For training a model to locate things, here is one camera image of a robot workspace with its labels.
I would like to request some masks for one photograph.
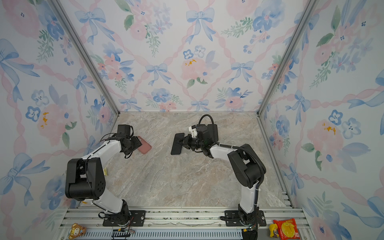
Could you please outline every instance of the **pink phone case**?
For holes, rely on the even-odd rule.
[[[141,146],[138,148],[138,150],[142,153],[142,154],[146,154],[149,150],[151,150],[152,146],[149,145],[144,139],[142,139],[140,136],[137,136],[137,138],[140,140],[141,142]]]

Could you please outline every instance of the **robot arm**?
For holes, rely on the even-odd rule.
[[[200,124],[205,116],[211,119],[212,124],[208,126]],[[258,189],[266,172],[260,158],[248,144],[241,147],[219,144],[216,140],[218,139],[217,126],[208,114],[202,116],[199,124],[189,127],[189,132],[190,134],[178,141],[179,145],[194,152],[201,149],[200,152],[207,157],[220,158],[231,163],[236,178],[242,185],[238,217],[242,225],[254,226],[257,229],[255,222],[258,214]]]
[[[118,131],[95,151],[67,164],[65,195],[78,201],[91,202],[104,210],[105,217],[124,226],[131,218],[127,203],[105,188],[103,168],[118,152],[130,156],[142,144],[130,134],[132,126],[119,125]]]

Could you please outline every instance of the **yellow figurine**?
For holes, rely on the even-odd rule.
[[[70,230],[70,235],[69,235],[69,239],[74,239],[74,238],[77,238],[79,236],[83,236],[85,234],[85,231],[87,230],[86,227],[83,227],[83,226],[80,226],[79,224],[77,223],[74,223],[72,225],[72,228]]]
[[[269,225],[269,230],[271,231],[270,237],[278,238],[279,234],[277,233],[277,224],[273,223]]]

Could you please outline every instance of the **black phone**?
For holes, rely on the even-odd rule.
[[[183,145],[179,144],[178,141],[184,138],[184,133],[176,133],[175,138],[173,139],[172,150],[170,151],[171,155],[179,155],[181,154],[181,149]]]

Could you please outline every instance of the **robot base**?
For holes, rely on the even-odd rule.
[[[131,223],[131,227],[142,227],[144,225],[145,213],[145,210],[128,210],[127,202],[123,200],[121,212],[117,214],[106,214],[103,226],[125,227]]]
[[[227,218],[225,220],[225,224],[227,227],[243,227],[244,225],[239,221],[239,212],[240,214],[243,214],[243,218],[246,220],[246,224],[253,225],[255,222],[255,212],[251,212],[249,214],[245,214],[241,211],[241,207],[239,206],[239,211],[224,211],[224,215]],[[257,207],[257,223],[260,227],[266,226],[266,221],[264,217],[264,212],[259,210],[259,207]]]

